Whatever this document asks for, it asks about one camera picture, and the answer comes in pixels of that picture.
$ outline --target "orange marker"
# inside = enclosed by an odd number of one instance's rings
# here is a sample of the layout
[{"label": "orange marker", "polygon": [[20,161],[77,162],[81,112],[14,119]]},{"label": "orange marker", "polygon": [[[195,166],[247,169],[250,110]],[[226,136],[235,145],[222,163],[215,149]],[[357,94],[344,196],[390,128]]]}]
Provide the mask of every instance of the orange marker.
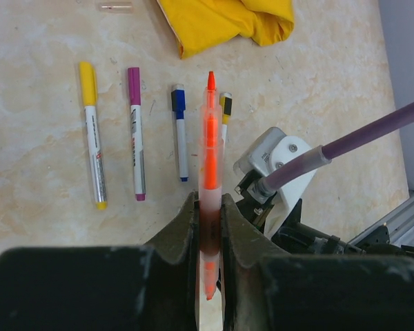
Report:
[{"label": "orange marker", "polygon": [[207,300],[213,298],[219,274],[221,246],[222,137],[219,126],[222,109],[217,102],[213,71],[208,73],[206,102],[201,107],[199,140],[199,216],[201,274]]}]

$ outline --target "purple tube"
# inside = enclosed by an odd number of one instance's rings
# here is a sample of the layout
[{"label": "purple tube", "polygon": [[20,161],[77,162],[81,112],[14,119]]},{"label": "purple tube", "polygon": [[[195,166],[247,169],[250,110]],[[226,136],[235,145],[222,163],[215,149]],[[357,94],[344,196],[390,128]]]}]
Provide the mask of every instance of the purple tube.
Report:
[{"label": "purple tube", "polygon": [[322,152],[327,159],[334,159],[412,122],[414,122],[414,102],[325,145]]},{"label": "purple tube", "polygon": [[339,157],[413,122],[414,102],[324,147],[316,147],[303,155],[299,155],[282,168],[260,179],[255,189],[262,196],[269,197],[288,182],[330,163],[335,157]]}]

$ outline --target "plastic tube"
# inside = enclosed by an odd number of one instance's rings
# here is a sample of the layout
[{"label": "plastic tube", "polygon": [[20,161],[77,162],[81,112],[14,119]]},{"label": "plastic tube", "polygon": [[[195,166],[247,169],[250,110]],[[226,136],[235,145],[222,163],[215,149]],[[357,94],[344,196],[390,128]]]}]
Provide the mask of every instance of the plastic tube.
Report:
[{"label": "plastic tube", "polygon": [[100,12],[130,14],[133,11],[133,6],[130,1],[101,2],[97,4],[97,7]]},{"label": "plastic tube", "polygon": [[221,138],[222,109],[217,102],[213,71],[208,73],[208,83],[201,107],[201,134],[199,138],[199,249],[201,250],[201,277],[204,292],[211,300],[216,291],[219,275],[221,247],[221,195],[222,159]]},{"label": "plastic tube", "polygon": [[332,159],[354,150],[377,138],[383,137],[396,129],[414,122],[414,102],[395,112],[374,121],[345,137],[342,137],[323,147],[317,147],[296,159],[288,162],[282,168],[259,180],[252,195],[269,197],[288,182],[307,172],[318,169],[331,162]]},{"label": "plastic tube", "polygon": [[327,159],[334,159],[412,122],[414,122],[414,102],[325,145],[322,152]]}]

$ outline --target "purple marker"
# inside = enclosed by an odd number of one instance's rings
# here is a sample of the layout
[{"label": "purple marker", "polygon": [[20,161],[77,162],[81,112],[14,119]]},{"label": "purple marker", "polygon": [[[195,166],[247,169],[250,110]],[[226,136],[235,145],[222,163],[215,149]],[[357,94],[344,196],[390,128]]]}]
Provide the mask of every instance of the purple marker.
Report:
[{"label": "purple marker", "polygon": [[137,201],[146,200],[144,176],[143,130],[141,126],[141,93],[139,68],[127,69],[130,98],[130,129],[132,132],[133,178]]}]

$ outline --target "pen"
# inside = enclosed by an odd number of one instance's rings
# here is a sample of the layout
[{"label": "pen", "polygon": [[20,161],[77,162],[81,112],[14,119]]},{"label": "pen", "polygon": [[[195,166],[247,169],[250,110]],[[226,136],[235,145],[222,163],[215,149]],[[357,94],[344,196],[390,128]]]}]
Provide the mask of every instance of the pen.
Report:
[{"label": "pen", "polygon": [[225,92],[219,95],[219,104],[222,107],[222,140],[226,145],[228,119],[232,116],[232,94]]},{"label": "pen", "polygon": [[81,92],[83,94],[83,106],[86,113],[86,128],[88,131],[88,146],[90,158],[90,172],[94,186],[94,197],[97,208],[106,209],[108,200],[106,196],[106,185],[104,184],[103,158],[101,157],[101,146],[99,143],[96,104],[98,99],[97,77],[92,64],[80,62]]},{"label": "pen", "polygon": [[221,245],[221,194],[223,142],[219,124],[222,111],[217,102],[213,71],[208,74],[205,104],[201,107],[201,138],[199,142],[199,218],[201,274],[204,292],[211,300],[216,290]]},{"label": "pen", "polygon": [[127,70],[130,98],[130,129],[132,132],[133,176],[137,201],[146,200],[144,176],[143,129],[141,125],[141,93],[139,91],[139,68]]},{"label": "pen", "polygon": [[177,84],[173,86],[171,97],[172,110],[175,112],[175,118],[177,122],[179,178],[181,181],[188,181],[186,124],[184,122],[184,110],[186,110],[184,85]]}]

